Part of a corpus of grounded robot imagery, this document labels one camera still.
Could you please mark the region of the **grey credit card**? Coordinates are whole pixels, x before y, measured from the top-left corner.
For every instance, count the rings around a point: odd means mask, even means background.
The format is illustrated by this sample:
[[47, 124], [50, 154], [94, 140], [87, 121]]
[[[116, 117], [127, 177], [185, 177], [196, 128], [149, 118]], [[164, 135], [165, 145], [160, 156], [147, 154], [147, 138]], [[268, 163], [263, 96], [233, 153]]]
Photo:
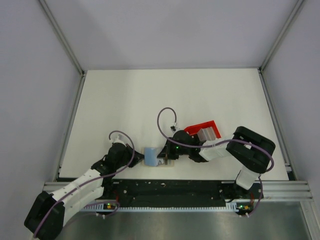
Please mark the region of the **grey credit card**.
[[168, 165], [168, 160], [166, 158], [158, 158], [157, 166], [166, 166]]

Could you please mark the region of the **beige card holder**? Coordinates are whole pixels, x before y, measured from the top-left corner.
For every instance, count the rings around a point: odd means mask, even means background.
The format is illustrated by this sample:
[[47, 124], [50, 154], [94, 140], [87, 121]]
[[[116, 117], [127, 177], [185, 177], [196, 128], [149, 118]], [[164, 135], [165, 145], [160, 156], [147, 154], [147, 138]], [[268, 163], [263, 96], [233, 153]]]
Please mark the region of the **beige card holder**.
[[160, 168], [160, 167], [172, 167], [173, 165], [174, 165], [173, 160], [169, 160], [169, 159], [168, 159], [168, 165], [160, 165], [160, 166], [156, 166], [156, 167], [158, 167], [158, 168]]

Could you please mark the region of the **red plastic card tray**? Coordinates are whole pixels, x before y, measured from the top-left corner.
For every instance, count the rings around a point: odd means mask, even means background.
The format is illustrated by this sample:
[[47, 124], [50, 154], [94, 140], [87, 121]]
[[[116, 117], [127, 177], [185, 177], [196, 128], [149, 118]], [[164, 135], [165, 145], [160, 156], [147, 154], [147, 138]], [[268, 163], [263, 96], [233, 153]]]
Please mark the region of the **red plastic card tray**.
[[213, 141], [221, 138], [214, 120], [188, 126], [184, 129], [192, 138], [200, 141]]

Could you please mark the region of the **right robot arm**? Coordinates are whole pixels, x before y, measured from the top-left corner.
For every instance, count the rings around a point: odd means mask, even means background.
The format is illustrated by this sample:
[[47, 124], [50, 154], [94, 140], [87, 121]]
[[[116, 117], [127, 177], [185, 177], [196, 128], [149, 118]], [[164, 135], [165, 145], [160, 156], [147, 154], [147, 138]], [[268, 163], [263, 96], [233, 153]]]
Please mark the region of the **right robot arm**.
[[254, 181], [274, 166], [271, 159], [276, 145], [270, 139], [239, 126], [226, 138], [210, 139], [204, 130], [189, 134], [177, 130], [166, 140], [158, 159], [176, 160], [187, 155], [196, 163], [206, 163], [218, 158], [234, 157], [242, 164], [233, 185], [233, 192], [239, 198], [245, 198], [252, 191]]

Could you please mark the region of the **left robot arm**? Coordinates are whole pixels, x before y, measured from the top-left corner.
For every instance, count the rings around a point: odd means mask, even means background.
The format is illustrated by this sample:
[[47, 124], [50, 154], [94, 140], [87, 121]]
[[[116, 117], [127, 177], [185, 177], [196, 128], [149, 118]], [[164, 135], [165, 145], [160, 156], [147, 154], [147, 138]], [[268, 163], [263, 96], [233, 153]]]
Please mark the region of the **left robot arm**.
[[81, 209], [113, 194], [112, 178], [116, 174], [143, 159], [144, 155], [128, 144], [113, 143], [108, 153], [80, 177], [51, 193], [42, 191], [27, 214], [24, 226], [35, 238], [54, 240]]

